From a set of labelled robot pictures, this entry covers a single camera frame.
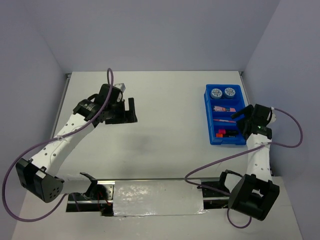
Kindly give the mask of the blue round tape tin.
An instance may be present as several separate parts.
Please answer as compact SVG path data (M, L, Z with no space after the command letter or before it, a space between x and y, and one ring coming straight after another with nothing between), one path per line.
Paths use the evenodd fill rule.
M236 90L232 87L226 87L223 91L223 96L226 99L233 99L236 96Z

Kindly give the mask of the red transparent pen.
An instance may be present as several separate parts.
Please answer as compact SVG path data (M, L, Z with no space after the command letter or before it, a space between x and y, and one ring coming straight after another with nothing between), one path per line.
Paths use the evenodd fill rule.
M236 124L236 121L227 120L227 119L213 119L213 121L214 121L214 122L222 122L222 123Z

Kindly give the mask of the pink cap black highlighter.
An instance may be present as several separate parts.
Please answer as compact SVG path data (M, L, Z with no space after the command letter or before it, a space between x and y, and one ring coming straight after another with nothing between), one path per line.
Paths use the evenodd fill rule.
M219 129L219 134L227 134L227 135L237 135L239 132L237 130L232 129Z

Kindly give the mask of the orange cap black highlighter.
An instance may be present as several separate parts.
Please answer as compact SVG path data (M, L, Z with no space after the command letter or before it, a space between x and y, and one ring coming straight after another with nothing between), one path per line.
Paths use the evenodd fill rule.
M236 138L237 137L237 135L235 135L235 134L223 134L223 133L216 133L215 134L215 137L216 138Z

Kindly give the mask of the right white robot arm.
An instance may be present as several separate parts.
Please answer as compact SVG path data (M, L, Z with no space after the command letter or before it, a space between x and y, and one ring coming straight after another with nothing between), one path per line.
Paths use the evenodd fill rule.
M247 155L246 173L236 184L225 178L218 182L217 188L196 182L193 185L228 196L229 209L263 221L280 194L270 172L272 130L268 124L275 121L275 114L271 107L250 104L231 118L238 118L236 125L246 140L247 150L242 152Z

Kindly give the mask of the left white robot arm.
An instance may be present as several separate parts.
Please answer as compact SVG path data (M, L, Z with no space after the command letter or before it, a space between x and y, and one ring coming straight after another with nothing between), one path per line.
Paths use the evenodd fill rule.
M76 146L100 123L126 123L124 83L110 86L105 83L99 93L80 101L73 109L67 123L37 154L26 160L20 158L15 168L23 188L45 203L58 195L79 193L91 200L97 196L98 181L85 172L58 177L58 171Z

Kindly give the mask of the blue plastic compartment tray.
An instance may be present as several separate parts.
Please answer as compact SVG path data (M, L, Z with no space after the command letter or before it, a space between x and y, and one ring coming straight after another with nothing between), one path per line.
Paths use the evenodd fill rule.
M222 99L212 99L210 96L211 90L214 88L218 88L225 90L225 88L234 88L236 91L236 95L232 99L228 99L222 96ZM207 117L207 125L208 125L208 134L209 134L209 142L211 145L245 145L246 140L241 135L236 123L226 123L226 122L217 122L213 121L213 119L224 119L224 120L231 120L237 121L240 118L232 119L231 115L235 112L217 112L213 111L214 106L220 106L225 108L235 108L236 112L243 109L246 105L244 102L243 94L241 87L235 84L207 84L205 86L204 92L204 104L206 110L206 117ZM216 134L218 133L219 129L226 129L226 130L236 130L238 131L237 137L231 138L218 138Z

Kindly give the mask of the white foil covered panel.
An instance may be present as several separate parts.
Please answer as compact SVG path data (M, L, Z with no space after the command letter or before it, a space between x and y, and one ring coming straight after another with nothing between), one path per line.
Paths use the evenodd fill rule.
M184 180L117 181L113 214L118 217L203 214L203 193Z

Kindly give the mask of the aluminium table edge rail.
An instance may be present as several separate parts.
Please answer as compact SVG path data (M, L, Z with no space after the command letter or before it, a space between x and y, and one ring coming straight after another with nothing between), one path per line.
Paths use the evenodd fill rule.
M64 100L65 100L65 96L66 96L66 93L67 93L67 90L68 90L68 86L69 86L69 82L70 82L70 79L71 79L71 75L72 75L71 73L67 73L66 74L66 79L65 79L65 84L64 84L62 96L61 96L61 99L59 101L58 110L57 110L57 113L56 113L56 116L55 116L55 120L54 120L52 131L51 131L51 134L50 134L51 138L53 138L55 136L55 132L56 132L56 129L57 129L57 125L58 125L58 121L59 121L59 118L60 118L60 114L61 114L61 110L62 110L62 107L63 107L63 103L64 103Z

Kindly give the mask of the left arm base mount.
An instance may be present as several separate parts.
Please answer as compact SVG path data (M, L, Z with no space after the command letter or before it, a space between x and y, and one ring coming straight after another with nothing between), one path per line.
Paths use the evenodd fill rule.
M67 213L96 212L103 217L114 215L114 180L96 179L81 172L78 178L68 180L64 186L77 191L67 197Z

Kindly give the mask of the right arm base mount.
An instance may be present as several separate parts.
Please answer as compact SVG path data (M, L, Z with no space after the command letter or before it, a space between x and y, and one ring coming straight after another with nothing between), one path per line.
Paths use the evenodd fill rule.
M201 184L229 193L229 190L222 186L218 180L201 181ZM229 196L224 193L203 188L202 197L203 207L205 210L228 208Z

